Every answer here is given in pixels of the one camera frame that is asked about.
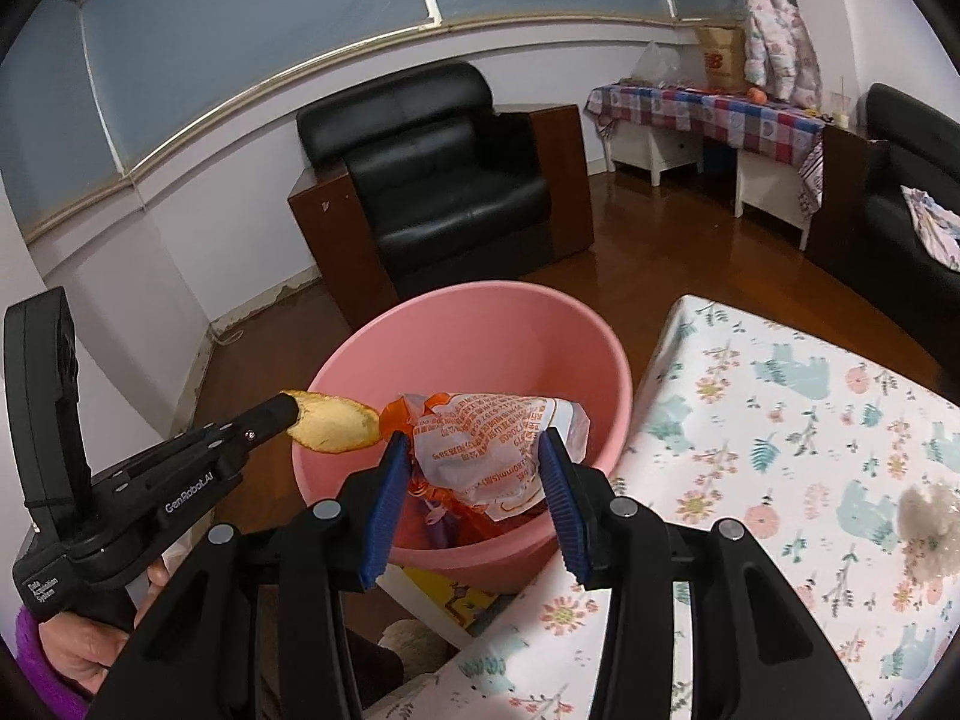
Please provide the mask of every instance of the purple sleeve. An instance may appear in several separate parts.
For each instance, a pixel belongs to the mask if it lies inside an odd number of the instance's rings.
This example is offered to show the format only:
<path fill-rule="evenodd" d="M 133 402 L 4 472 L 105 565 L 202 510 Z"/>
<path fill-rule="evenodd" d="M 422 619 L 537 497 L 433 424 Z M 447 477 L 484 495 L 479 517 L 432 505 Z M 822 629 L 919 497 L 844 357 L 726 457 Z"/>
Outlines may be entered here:
<path fill-rule="evenodd" d="M 59 720 L 83 720 L 88 702 L 68 688 L 48 664 L 40 646 L 37 621 L 25 608 L 16 615 L 16 662 L 37 695 Z"/>

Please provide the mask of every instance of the checkered tablecloth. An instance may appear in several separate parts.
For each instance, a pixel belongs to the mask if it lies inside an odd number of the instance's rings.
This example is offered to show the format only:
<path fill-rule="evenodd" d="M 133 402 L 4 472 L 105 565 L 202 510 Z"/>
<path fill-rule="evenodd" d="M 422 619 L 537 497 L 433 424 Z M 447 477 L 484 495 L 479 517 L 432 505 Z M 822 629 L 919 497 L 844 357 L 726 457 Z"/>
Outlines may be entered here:
<path fill-rule="evenodd" d="M 605 135 L 611 134 L 618 121 L 696 132 L 791 165 L 800 172 L 808 189 L 805 213 L 809 217 L 820 208 L 821 136 L 826 125 L 796 108 L 777 103 L 755 105 L 726 95 L 610 84 L 590 92 L 587 113 Z"/>

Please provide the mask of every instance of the armchair seat cushion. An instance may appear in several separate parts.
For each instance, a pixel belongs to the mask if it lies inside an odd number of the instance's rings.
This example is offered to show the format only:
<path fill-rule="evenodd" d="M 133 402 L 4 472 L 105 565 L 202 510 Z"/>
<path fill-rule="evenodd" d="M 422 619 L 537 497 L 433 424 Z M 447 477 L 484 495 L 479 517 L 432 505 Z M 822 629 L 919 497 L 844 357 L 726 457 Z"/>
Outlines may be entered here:
<path fill-rule="evenodd" d="M 468 166 L 383 191 L 371 211 L 373 240 L 396 278 L 546 221 L 550 196 L 540 175 Z"/>
<path fill-rule="evenodd" d="M 899 276 L 933 301 L 931 308 L 960 308 L 960 274 L 934 260 L 917 237 L 899 185 L 877 187 L 864 202 L 864 221 L 871 243 L 899 267 Z"/>

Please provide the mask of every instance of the baseboard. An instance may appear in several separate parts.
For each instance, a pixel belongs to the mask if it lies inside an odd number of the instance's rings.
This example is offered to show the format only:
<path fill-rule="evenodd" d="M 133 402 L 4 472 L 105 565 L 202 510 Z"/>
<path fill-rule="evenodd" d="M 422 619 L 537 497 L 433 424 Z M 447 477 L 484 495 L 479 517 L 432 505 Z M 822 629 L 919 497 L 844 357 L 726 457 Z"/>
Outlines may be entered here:
<path fill-rule="evenodd" d="M 290 295 L 299 293 L 304 287 L 309 287 L 319 280 L 320 271 L 317 269 L 317 266 L 309 266 L 305 271 L 291 276 L 286 281 L 281 281 L 280 284 L 256 295 L 255 298 L 251 298 L 243 305 L 237 306 L 219 319 L 214 319 L 213 322 L 210 322 L 210 329 L 213 330 L 218 337 L 224 336 L 224 334 L 229 333 L 234 327 L 237 327 L 240 322 L 256 316 L 264 309 L 270 308 L 274 303 L 279 302 L 283 298 L 289 298 Z"/>
<path fill-rule="evenodd" d="M 175 436 L 184 432 L 193 424 L 193 415 L 197 410 L 197 401 L 200 398 L 200 387 L 203 386 L 203 377 L 206 376 L 206 369 L 210 365 L 210 358 L 213 357 L 213 336 L 208 332 L 203 333 L 203 341 L 200 342 L 200 349 L 194 358 L 193 365 L 186 376 L 184 391 L 176 401 L 176 410 L 174 410 L 174 421 L 170 428 L 170 435 Z"/>
<path fill-rule="evenodd" d="M 601 172 L 607 172 L 607 161 L 603 157 L 592 159 L 587 162 L 587 175 L 598 175 Z"/>

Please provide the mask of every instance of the human hand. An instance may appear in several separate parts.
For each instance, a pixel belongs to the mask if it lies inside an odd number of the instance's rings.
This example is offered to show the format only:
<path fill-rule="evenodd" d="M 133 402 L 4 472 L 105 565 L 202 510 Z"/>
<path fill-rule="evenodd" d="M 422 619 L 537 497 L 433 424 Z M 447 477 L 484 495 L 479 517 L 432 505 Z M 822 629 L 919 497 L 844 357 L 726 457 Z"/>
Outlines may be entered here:
<path fill-rule="evenodd" d="M 151 563 L 147 578 L 150 587 L 133 619 L 134 627 L 140 624 L 170 580 L 163 560 Z M 40 624 L 40 646 L 49 664 L 59 675 L 73 680 L 91 694 L 104 683 L 109 667 L 113 666 L 128 638 L 128 634 L 117 628 L 80 617 L 72 611 L 62 611 Z"/>

